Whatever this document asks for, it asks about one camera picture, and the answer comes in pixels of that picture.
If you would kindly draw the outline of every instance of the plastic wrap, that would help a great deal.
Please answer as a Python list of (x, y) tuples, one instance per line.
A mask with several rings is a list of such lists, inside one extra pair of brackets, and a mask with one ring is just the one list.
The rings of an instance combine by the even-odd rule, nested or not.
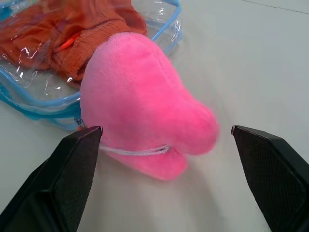
[[(79, 85), (91, 49), (97, 46), (92, 42), (93, 36), (88, 39), (88, 32), (103, 23), (109, 36), (129, 27), (129, 31), (151, 38), (167, 55), (182, 39), (177, 0), (133, 0), (132, 5), (129, 0), (114, 0), (113, 5), (99, 7), (96, 4), (91, 0), (0, 0), (0, 100), (31, 119), (45, 119), (65, 130), (75, 130), (73, 119), (80, 115)], [(124, 19), (126, 25), (110, 32), (112, 26), (106, 21), (115, 17)], [(78, 47), (85, 43), (91, 48)], [(84, 57), (80, 53), (86, 54), (85, 60), (76, 58)]]

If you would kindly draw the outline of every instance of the zipper pull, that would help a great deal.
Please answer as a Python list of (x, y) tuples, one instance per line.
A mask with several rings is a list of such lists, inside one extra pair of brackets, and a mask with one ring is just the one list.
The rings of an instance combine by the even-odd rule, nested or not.
[(86, 129), (86, 126), (83, 120), (81, 120), (80, 118), (75, 118), (74, 121), (77, 123), (79, 131), (83, 131)]

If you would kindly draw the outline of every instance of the pink plush toy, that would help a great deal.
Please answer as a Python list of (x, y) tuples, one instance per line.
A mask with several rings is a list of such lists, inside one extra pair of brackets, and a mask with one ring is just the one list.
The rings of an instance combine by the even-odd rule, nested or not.
[(162, 50), (129, 32), (94, 52), (81, 110), (87, 126), (103, 127), (101, 148), (111, 157), (160, 180), (179, 176), (186, 154), (210, 151), (219, 132), (212, 112), (183, 86)]

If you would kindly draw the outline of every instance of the orange knit sweater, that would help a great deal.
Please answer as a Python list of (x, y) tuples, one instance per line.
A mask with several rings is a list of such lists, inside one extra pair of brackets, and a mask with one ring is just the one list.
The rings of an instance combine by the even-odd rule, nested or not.
[(1, 23), (0, 59), (80, 84), (95, 49), (120, 32), (146, 34), (131, 0), (44, 0)]

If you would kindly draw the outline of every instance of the drawstring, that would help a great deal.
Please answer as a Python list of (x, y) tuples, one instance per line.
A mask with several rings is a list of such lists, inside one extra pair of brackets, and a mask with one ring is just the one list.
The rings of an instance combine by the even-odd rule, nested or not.
[[(83, 120), (80, 118), (75, 118), (74, 121), (78, 124), (78, 130), (82, 131), (85, 130), (88, 126), (85, 125)], [(118, 155), (126, 155), (126, 156), (152, 156), (152, 155), (159, 155), (168, 152), (171, 147), (169, 145), (162, 145), (155, 148), (150, 148), (142, 151), (126, 151), (118, 148), (108, 147), (104, 145), (100, 145), (100, 149), (108, 152), (113, 152)]]
[(147, 150), (142, 150), (142, 151), (126, 151), (122, 149), (117, 149), (117, 148), (111, 148), (108, 146), (100, 145), (100, 149), (104, 151), (109, 151), (116, 153), (118, 155), (126, 155), (126, 156), (152, 156), (152, 155), (159, 155), (166, 153), (170, 150), (170, 146), (168, 145), (163, 145), (159, 146), (156, 148), (151, 148)]

